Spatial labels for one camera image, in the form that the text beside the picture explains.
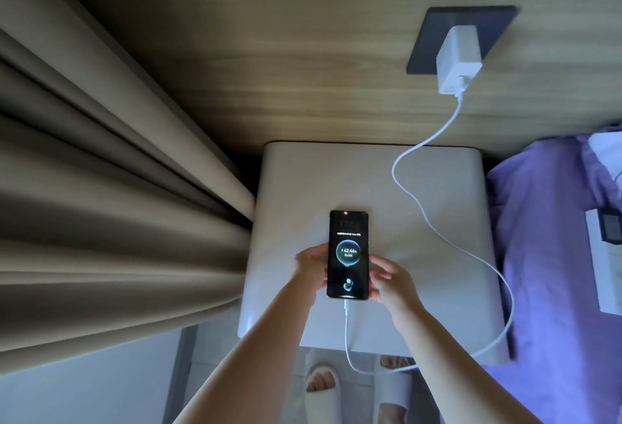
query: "white charging cable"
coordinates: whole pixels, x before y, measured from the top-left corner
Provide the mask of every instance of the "white charging cable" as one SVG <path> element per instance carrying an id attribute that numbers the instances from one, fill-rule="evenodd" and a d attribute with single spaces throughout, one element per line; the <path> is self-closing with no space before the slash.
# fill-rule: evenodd
<path id="1" fill-rule="evenodd" d="M 462 98 L 463 98 L 464 90 L 467 88 L 464 77 L 458 77 L 458 82 L 457 82 L 456 88 L 458 89 L 456 91 L 456 98 L 458 99 L 458 104 L 456 106 L 456 110 L 454 111 L 454 114 L 452 115 L 452 117 L 449 118 L 447 123 L 445 123 L 445 125 L 443 125 L 443 127 L 441 129 L 436 131 L 432 136 L 428 137 L 425 141 L 420 142 L 416 146 L 413 146 L 413 147 L 409 148 L 408 150 L 402 152 L 398 156 L 398 158 L 395 159 L 395 161 L 393 162 L 393 167 L 391 168 L 391 176 L 393 177 L 393 181 L 397 184 L 397 186 L 399 186 L 402 190 L 404 190 L 406 193 L 408 193 L 408 195 L 410 195 L 410 197 L 413 200 L 415 200 L 415 202 L 417 203 L 417 206 L 421 210 L 421 214 L 424 215 L 425 223 L 430 227 L 430 229 L 432 231 L 434 231 L 434 233 L 436 235 L 438 235 L 440 237 L 440 239 L 444 240 L 447 244 L 449 244 L 450 246 L 454 247 L 455 249 L 461 251 L 462 253 L 464 253 L 466 255 L 469 255 L 470 257 L 473 257 L 474 259 L 480 261 L 481 263 L 484 263 L 487 266 L 489 266 L 499 276 L 499 278 L 502 280 L 503 284 L 505 284 L 506 288 L 508 289 L 509 298 L 510 298 L 510 311 L 509 311 L 508 322 L 506 323 L 505 327 L 502 329 L 501 333 L 499 333 L 499 335 L 496 336 L 496 338 L 492 342 L 490 342 L 483 349 L 478 350 L 478 351 L 476 351 L 476 352 L 471 354 L 471 357 L 479 357 L 480 355 L 484 355 L 487 351 L 491 350 L 494 346 L 496 346 L 499 342 L 501 342 L 503 340 L 503 338 L 505 337 L 505 335 L 508 333 L 509 328 L 512 326 L 512 321 L 514 320 L 514 294 L 512 293 L 512 289 L 509 287 L 508 281 L 505 279 L 505 277 L 503 277 L 501 272 L 499 270 L 497 270 L 497 268 L 494 265 L 492 265 L 489 262 L 486 262 L 486 260 L 484 260 L 483 258 L 478 257 L 477 255 L 471 254 L 470 252 L 468 252 L 467 250 L 463 249 L 462 247 L 456 246 L 453 242 L 451 242 L 444 235 L 442 235 L 439 231 L 437 231 L 436 228 L 430 223 L 430 220 L 428 219 L 427 215 L 425 214 L 424 207 L 421 206 L 421 203 L 419 202 L 417 197 L 415 195 L 413 195 L 411 192 L 409 192 L 406 188 L 404 188 L 403 185 L 397 180 L 397 178 L 395 176 L 395 168 L 397 167 L 397 164 L 399 163 L 400 160 L 402 160 L 409 153 L 415 151 L 416 149 L 419 149 L 421 146 L 424 146 L 424 145 L 428 144 L 429 142 L 431 142 L 432 140 L 436 139 L 436 137 L 440 136 L 440 134 L 442 134 L 443 131 L 445 131 L 445 129 L 447 129 L 449 127 L 449 125 L 452 122 L 454 122 L 454 120 L 458 116 L 458 113 L 460 113 L 460 109 L 462 108 Z M 356 371 L 356 372 L 363 373 L 365 375 L 374 375 L 375 374 L 374 372 L 367 372 L 367 371 L 364 371 L 364 370 L 359 370 L 358 368 L 356 368 L 352 364 L 352 359 L 350 357 L 350 348 L 348 347 L 348 310 L 349 310 L 349 308 L 350 308 L 350 300 L 344 300 L 343 301 L 343 309 L 345 310 L 345 314 L 346 314 L 345 346 L 346 346 L 346 357 L 348 358 L 348 363 L 350 364 L 350 367 L 352 367 L 352 369 L 354 371 Z M 397 368 L 397 369 L 386 369 L 386 370 L 384 370 L 384 371 L 382 371 L 380 373 L 404 372 L 404 371 L 407 371 L 407 370 L 415 370 L 415 369 L 418 369 L 418 368 L 419 367 L 417 365 L 410 365 L 408 367 L 401 367 L 401 368 Z"/>

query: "hand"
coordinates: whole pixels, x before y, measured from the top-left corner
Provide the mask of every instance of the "hand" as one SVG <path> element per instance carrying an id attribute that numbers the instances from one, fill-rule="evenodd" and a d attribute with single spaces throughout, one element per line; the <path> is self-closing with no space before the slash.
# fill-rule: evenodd
<path id="1" fill-rule="evenodd" d="M 326 288 L 327 252 L 328 242 L 296 254 L 292 280 L 300 280 L 305 286 L 312 288 L 314 293 Z"/>
<path id="2" fill-rule="evenodd" d="M 398 320 L 405 313 L 423 308 L 415 283 L 408 271 L 397 263 L 378 255 L 369 255 L 369 260 L 382 268 L 369 272 L 369 297 L 387 307 L 399 330 Z"/>

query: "person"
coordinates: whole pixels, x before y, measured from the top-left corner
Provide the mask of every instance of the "person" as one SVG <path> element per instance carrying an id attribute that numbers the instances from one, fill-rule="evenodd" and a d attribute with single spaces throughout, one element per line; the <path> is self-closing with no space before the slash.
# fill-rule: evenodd
<path id="1" fill-rule="evenodd" d="M 217 366 L 175 424 L 279 422 L 309 310 L 317 290 L 326 287 L 327 251 L 328 245 L 322 244 L 295 256 L 291 279 Z M 369 272 L 369 297 L 391 313 L 447 424 L 540 423 L 425 310 L 408 271 L 377 255 L 370 255 L 369 260 L 379 267 Z M 405 365 L 400 358 L 384 363 L 392 368 L 400 365 Z M 400 372 L 388 376 L 392 375 L 403 376 Z M 337 381 L 330 372 L 317 373 L 307 380 L 306 392 L 325 393 Z M 395 405 L 386 406 L 378 420 L 402 424 L 403 411 Z M 323 415 L 331 420 L 330 415 Z"/>

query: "smartphone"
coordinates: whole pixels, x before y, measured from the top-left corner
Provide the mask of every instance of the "smartphone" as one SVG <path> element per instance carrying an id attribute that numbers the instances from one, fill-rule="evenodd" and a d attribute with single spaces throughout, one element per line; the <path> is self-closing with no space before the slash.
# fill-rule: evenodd
<path id="1" fill-rule="evenodd" d="M 326 294 L 331 298 L 369 297 L 368 220 L 364 211 L 331 211 Z"/>

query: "purple bedsheet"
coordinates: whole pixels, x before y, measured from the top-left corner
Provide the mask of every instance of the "purple bedsheet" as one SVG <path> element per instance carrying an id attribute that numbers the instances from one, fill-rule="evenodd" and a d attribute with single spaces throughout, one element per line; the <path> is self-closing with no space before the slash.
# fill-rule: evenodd
<path id="1" fill-rule="evenodd" d="M 516 313 L 513 361 L 487 370 L 545 424 L 622 423 L 622 316 L 598 309 L 585 224 L 618 190 L 586 140 L 535 142 L 488 174 Z"/>

